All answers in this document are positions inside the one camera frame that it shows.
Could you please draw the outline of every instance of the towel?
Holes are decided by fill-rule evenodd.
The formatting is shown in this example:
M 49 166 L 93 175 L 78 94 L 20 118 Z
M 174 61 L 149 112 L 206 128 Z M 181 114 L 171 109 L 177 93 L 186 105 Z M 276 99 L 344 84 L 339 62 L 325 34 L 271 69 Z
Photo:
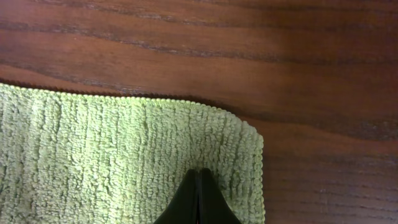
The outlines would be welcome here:
M 154 223 L 202 167 L 242 223 L 264 223 L 262 147 L 247 122 L 191 101 L 0 83 L 0 223 Z

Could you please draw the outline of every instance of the green towel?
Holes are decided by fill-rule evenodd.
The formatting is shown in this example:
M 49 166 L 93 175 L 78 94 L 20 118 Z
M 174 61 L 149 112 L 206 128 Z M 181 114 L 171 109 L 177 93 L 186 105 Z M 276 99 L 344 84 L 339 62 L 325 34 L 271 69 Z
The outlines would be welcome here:
M 264 223 L 263 139 L 191 101 L 0 83 L 0 223 L 153 223 L 207 167 L 243 223 Z

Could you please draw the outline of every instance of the wood grain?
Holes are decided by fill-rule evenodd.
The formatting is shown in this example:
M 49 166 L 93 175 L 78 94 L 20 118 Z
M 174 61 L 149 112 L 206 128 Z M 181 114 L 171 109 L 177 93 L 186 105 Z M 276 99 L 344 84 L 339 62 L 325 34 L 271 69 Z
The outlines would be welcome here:
M 268 224 L 398 223 L 398 2 L 2 0 L 0 81 L 194 100 L 264 136 Z

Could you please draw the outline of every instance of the terry cloth texture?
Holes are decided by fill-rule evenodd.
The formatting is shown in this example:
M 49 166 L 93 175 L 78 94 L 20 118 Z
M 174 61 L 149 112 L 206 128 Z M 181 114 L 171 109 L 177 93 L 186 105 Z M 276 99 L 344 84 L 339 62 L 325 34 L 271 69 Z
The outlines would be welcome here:
M 0 223 L 153 223 L 202 167 L 243 223 L 264 223 L 262 147 L 199 103 L 0 84 Z

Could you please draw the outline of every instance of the light green cloth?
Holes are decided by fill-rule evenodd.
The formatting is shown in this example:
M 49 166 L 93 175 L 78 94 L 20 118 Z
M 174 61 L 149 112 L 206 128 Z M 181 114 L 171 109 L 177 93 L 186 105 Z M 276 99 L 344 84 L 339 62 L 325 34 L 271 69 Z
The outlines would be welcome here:
M 201 167 L 264 223 L 263 139 L 227 111 L 0 84 L 0 119 L 0 223 L 153 223 Z

